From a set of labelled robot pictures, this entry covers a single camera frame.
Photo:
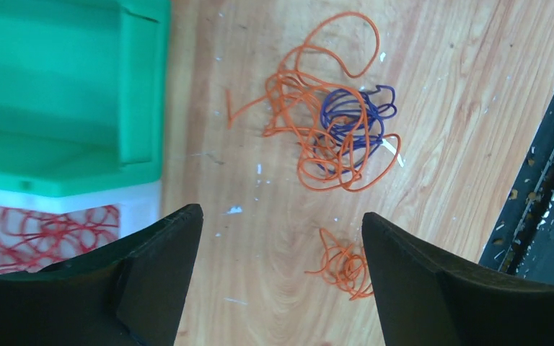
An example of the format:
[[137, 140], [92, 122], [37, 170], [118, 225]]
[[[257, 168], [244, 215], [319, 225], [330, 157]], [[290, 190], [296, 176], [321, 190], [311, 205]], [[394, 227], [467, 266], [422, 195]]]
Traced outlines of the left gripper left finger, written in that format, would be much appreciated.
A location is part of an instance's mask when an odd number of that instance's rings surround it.
[[189, 204], [86, 254], [0, 275], [0, 345], [173, 345], [202, 228]]

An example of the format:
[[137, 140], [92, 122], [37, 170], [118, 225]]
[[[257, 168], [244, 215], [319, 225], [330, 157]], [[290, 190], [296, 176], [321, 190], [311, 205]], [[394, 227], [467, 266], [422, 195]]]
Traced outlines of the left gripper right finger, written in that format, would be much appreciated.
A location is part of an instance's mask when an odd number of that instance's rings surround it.
[[480, 266], [373, 212], [361, 234], [387, 345], [554, 345], [554, 285]]

